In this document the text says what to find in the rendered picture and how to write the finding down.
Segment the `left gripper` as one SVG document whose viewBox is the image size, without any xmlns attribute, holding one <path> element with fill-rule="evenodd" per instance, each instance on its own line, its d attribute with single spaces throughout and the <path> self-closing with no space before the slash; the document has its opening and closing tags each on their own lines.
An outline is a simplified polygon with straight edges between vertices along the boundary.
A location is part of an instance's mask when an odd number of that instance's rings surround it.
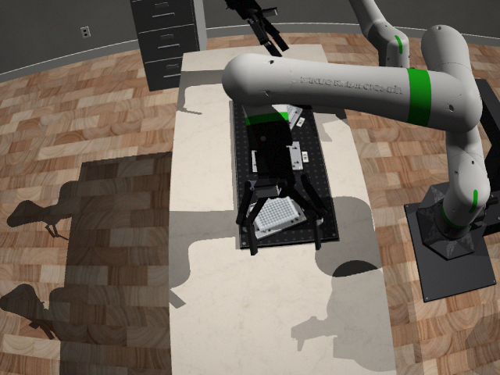
<svg viewBox="0 0 500 375">
<path fill-rule="evenodd" d="M 256 181 L 247 180 L 245 181 L 245 193 L 241 201 L 241 206 L 237 215 L 236 224 L 242 225 L 243 231 L 248 233 L 248 242 L 251 255 L 258 253 L 254 220 L 258 216 L 261 208 L 264 206 L 268 198 L 286 198 L 289 196 L 293 199 L 300 207 L 302 207 L 312 218 L 314 240 L 316 250 L 321 248 L 320 240 L 320 224 L 323 222 L 323 216 L 328 212 L 326 206 L 323 204 L 319 195 L 316 193 L 313 186 L 310 184 L 309 175 L 304 173 L 300 176 L 295 176 L 293 174 L 292 163 L 291 163 L 291 153 L 290 148 L 277 148 L 265 151 L 254 152 L 255 153 L 255 163 L 257 168 L 258 178 L 259 176 L 281 173 L 281 177 L 287 177 L 288 183 L 287 187 L 283 187 L 280 191 L 279 196 L 264 197 L 259 198 L 252 211 L 245 219 L 252 199 L 253 191 L 255 190 L 254 185 Z M 318 209 L 317 212 L 299 193 L 294 189 L 295 183 L 299 182 L 307 192 L 308 196 L 311 198 L 315 207 Z"/>
</svg>

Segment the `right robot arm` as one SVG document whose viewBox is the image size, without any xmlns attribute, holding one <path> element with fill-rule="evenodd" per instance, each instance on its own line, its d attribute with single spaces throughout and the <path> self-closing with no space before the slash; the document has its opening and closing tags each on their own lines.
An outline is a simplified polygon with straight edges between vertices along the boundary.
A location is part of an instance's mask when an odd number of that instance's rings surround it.
<svg viewBox="0 0 500 375">
<path fill-rule="evenodd" d="M 225 0 L 235 10 L 251 0 Z M 374 0 L 349 0 L 362 34 L 378 51 L 379 66 L 409 68 L 409 39 L 382 15 Z M 276 16 L 277 7 L 263 9 L 260 16 Z"/>
</svg>

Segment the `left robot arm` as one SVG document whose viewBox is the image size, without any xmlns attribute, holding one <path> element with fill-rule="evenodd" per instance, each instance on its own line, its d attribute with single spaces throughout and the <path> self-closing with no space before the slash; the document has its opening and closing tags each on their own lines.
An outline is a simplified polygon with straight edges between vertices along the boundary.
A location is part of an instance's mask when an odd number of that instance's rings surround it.
<svg viewBox="0 0 500 375">
<path fill-rule="evenodd" d="M 434 222 L 444 237 L 456 240 L 471 226 L 482 227 L 486 206 L 498 203 L 497 197 L 489 198 L 477 128 L 483 105 L 467 43 L 456 29 L 430 27 L 421 52 L 428 70 L 246 53 L 225 66 L 222 85 L 243 105 L 251 151 L 293 144 L 287 105 L 348 109 L 444 130 L 449 189 L 437 204 Z"/>
</svg>

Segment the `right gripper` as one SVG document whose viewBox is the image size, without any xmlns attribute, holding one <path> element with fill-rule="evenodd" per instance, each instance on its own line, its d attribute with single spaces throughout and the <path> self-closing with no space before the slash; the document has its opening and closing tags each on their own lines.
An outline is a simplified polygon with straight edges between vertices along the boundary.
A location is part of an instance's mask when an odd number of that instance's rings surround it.
<svg viewBox="0 0 500 375">
<path fill-rule="evenodd" d="M 264 44 L 264 46 L 272 56 L 282 57 L 273 42 L 269 40 L 267 33 L 277 43 L 282 52 L 289 49 L 287 44 L 279 35 L 280 31 L 278 31 L 265 17 L 258 14 L 258 12 L 262 9 L 255 0 L 246 2 L 235 10 L 243 20 L 246 20 L 247 18 L 250 19 L 247 21 L 253 29 L 256 37 L 258 38 L 259 43 L 261 45 Z"/>
</svg>

